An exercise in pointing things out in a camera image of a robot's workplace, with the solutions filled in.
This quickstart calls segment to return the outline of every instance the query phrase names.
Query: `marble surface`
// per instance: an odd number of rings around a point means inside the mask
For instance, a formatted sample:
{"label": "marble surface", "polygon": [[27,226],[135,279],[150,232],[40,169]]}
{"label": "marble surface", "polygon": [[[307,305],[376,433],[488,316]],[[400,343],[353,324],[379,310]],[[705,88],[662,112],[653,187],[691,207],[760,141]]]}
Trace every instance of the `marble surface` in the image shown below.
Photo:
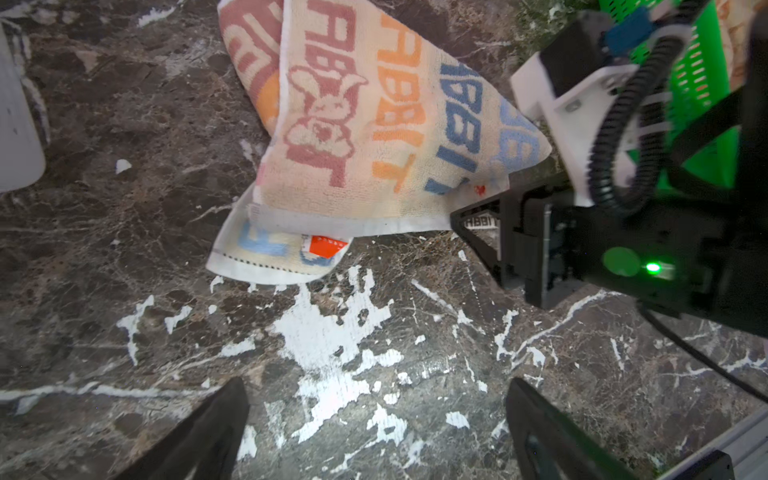
{"label": "marble surface", "polygon": [[[584,7],[376,4],[507,96]],[[114,476],[231,376],[251,404],[236,478],[517,478],[512,376],[639,478],[759,407],[630,298],[588,286],[531,308],[450,232],[355,240],[306,286],[215,278],[208,251],[269,140],[215,3],[0,5],[48,159],[38,183],[0,196],[0,477]],[[140,28],[153,10],[164,18]],[[758,339],[668,322],[768,389]]]}

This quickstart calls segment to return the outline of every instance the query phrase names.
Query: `green plastic crate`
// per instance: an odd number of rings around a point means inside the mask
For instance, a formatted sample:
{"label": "green plastic crate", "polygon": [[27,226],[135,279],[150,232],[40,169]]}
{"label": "green plastic crate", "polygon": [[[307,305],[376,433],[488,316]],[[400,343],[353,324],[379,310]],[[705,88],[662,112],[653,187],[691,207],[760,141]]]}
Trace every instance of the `green plastic crate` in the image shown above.
{"label": "green plastic crate", "polygon": [[[650,8],[659,1],[600,0],[600,8],[611,14],[616,22],[620,22],[637,7],[644,5]],[[643,44],[635,48],[631,59],[635,63],[642,63],[647,55],[648,50]],[[694,25],[694,36],[685,57],[672,67],[669,89],[672,102],[667,108],[667,119],[674,126],[670,140],[730,93],[714,2],[710,2],[703,10]],[[736,176],[738,145],[738,131],[732,128],[689,159],[685,168],[712,184],[731,188]],[[659,188],[670,189],[666,175],[661,178]]]}

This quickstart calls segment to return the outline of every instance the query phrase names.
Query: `towel label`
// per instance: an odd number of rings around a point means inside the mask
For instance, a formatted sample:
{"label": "towel label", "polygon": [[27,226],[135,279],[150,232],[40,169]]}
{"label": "towel label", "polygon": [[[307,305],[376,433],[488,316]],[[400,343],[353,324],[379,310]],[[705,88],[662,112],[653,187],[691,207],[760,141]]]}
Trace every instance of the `towel label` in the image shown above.
{"label": "towel label", "polygon": [[347,242],[335,240],[333,238],[321,237],[320,235],[304,235],[304,245],[302,251],[314,253],[318,257],[333,258],[342,248],[347,246]]}

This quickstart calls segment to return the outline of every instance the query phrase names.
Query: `rabbit logo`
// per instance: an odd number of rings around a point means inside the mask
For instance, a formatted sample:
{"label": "rabbit logo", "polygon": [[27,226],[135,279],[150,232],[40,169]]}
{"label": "rabbit logo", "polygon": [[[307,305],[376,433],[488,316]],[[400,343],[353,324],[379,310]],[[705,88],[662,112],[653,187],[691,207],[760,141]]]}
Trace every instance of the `rabbit logo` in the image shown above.
{"label": "rabbit logo", "polygon": [[286,156],[331,170],[330,186],[344,187],[346,161],[355,153],[349,139],[352,131],[345,123],[355,116],[359,88],[368,81],[354,73],[333,73],[336,78],[307,67],[290,69],[288,81],[304,95],[304,116],[285,135]]}

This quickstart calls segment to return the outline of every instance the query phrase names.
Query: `towel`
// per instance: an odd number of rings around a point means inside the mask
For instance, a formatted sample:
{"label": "towel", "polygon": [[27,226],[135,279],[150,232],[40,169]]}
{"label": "towel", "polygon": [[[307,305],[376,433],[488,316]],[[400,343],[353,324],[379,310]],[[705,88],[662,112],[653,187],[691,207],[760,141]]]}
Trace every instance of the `towel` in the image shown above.
{"label": "towel", "polygon": [[[215,273],[317,278],[353,237],[449,229],[450,212],[551,152],[485,79],[366,0],[223,0],[219,17],[272,141]],[[338,251],[314,253],[317,238]]]}

